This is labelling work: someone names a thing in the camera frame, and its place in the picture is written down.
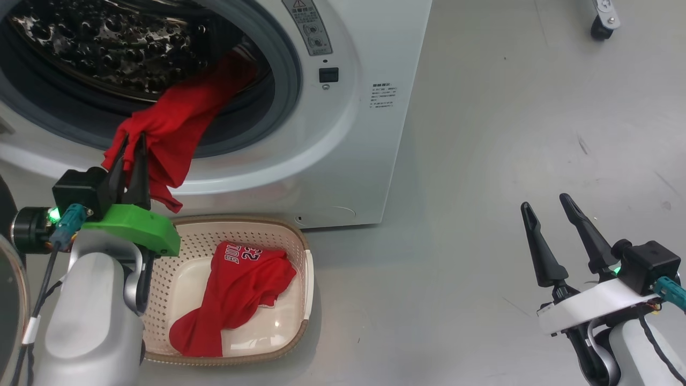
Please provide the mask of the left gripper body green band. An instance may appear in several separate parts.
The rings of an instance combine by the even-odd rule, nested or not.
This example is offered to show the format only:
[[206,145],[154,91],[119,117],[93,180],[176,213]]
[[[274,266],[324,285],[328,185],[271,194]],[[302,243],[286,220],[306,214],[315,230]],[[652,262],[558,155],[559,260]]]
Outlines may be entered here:
[[11,242],[25,254],[70,251],[86,230],[115,235],[157,256],[178,256],[181,251],[181,237],[169,218],[130,204],[112,205],[101,221],[88,221],[79,204],[71,204],[64,215],[57,207],[25,207],[11,224]]

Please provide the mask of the plain red garment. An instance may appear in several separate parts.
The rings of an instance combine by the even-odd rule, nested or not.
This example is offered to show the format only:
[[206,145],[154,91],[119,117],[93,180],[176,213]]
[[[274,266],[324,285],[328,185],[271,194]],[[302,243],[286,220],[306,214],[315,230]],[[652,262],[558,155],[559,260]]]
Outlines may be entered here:
[[182,203],[170,190],[184,183],[204,132],[257,71],[257,59],[237,46],[215,64],[171,86],[154,105],[132,113],[118,126],[102,166],[111,169],[120,147],[125,146],[123,168],[131,179],[134,146],[145,135],[151,198],[179,213]]

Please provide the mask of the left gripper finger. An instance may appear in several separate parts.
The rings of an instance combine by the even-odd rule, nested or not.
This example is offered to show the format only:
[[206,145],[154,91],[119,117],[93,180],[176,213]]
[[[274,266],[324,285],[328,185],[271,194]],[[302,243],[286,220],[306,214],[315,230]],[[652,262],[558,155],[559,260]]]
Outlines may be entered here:
[[114,163],[108,171],[108,193],[112,204],[120,204],[126,189],[127,176],[124,170],[123,157],[128,145],[129,137],[123,138],[123,143],[117,151]]
[[151,209],[147,144],[144,133],[140,135],[134,149],[134,163],[127,188],[127,204],[135,205],[144,210]]

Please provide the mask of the white front-load washing machine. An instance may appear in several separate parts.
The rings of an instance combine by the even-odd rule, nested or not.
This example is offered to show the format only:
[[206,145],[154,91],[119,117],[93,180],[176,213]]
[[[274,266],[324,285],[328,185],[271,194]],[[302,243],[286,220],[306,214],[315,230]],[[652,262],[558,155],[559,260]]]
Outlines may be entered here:
[[[432,0],[314,0],[333,54],[309,56],[281,0],[194,0],[243,30],[257,75],[208,126],[184,183],[181,217],[264,213],[302,229],[384,215]],[[132,113],[20,48],[0,0],[0,176],[19,207],[51,205],[67,169],[98,166]],[[398,88],[368,108],[372,83]]]

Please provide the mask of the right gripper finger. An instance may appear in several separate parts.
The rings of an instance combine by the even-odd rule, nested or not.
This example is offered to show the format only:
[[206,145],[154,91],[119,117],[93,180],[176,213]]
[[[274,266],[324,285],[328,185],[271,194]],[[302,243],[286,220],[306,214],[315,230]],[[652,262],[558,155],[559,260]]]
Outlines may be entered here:
[[560,195],[561,205],[569,222],[574,225],[581,242],[588,255],[588,268],[592,274],[598,276],[616,276],[612,266],[619,263],[619,259],[611,253],[611,246],[605,237],[593,225],[591,220],[578,207],[576,202],[568,194]]
[[542,236],[541,223],[528,202],[522,203],[521,215],[538,286],[548,288],[565,284],[568,272],[552,254]]

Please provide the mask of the grey warning label sticker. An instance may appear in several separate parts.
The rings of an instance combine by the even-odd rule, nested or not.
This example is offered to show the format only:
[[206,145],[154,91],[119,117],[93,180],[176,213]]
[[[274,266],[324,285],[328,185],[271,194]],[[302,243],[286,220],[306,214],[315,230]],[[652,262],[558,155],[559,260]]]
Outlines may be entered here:
[[299,29],[309,56],[333,54],[324,22],[314,0],[281,0]]

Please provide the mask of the metal stand leg with caster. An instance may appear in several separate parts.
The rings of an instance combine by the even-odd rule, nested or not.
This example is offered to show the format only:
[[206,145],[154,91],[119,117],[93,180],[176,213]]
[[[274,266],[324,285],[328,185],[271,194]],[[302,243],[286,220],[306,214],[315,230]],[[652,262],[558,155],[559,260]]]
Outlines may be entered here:
[[596,41],[607,41],[621,25],[615,10],[615,0],[591,0],[597,15],[591,25],[590,35]]

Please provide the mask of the steel washing machine drum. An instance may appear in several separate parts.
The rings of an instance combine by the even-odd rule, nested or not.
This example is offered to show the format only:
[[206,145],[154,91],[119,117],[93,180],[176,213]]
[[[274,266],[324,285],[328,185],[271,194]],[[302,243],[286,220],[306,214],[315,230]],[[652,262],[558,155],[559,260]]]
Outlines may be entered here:
[[194,0],[19,0],[3,24],[69,78],[150,103],[249,40]]

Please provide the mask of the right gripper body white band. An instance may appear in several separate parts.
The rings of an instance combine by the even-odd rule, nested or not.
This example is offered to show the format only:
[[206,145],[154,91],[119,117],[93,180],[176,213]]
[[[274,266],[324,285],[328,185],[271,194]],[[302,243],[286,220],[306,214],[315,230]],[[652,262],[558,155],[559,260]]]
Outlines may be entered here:
[[546,334],[556,334],[655,298],[655,293],[642,296],[620,279],[611,279],[538,310],[539,326]]

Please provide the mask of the red printed basketball jersey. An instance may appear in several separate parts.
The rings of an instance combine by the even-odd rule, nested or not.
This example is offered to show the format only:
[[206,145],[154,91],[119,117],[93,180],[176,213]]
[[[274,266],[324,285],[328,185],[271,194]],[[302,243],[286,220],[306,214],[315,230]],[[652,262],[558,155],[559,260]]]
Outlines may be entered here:
[[286,251],[230,241],[216,247],[210,267],[201,305],[169,330],[171,346],[185,357],[222,357],[221,333],[274,306],[296,276]]

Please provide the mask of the small printed text sticker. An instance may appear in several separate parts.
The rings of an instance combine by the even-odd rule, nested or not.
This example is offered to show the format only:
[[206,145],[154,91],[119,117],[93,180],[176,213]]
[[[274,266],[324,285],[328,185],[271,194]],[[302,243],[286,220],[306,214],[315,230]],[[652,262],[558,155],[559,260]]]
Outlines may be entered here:
[[372,110],[393,108],[398,96],[398,88],[394,83],[372,83],[368,92],[368,108]]

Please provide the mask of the cream perforated laundry basket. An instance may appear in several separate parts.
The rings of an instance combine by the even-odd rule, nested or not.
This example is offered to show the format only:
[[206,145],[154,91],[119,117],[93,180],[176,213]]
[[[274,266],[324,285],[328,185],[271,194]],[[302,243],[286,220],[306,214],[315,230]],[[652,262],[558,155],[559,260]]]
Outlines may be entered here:
[[[313,257],[298,227],[278,219],[210,215],[174,218],[181,237],[179,256],[154,262],[144,322],[144,358],[171,366],[227,367],[273,361],[290,353],[309,324],[314,298]],[[169,330],[201,305],[211,257],[223,241],[280,249],[296,274],[272,308],[260,307],[245,325],[221,333],[223,356],[182,356],[170,344]]]

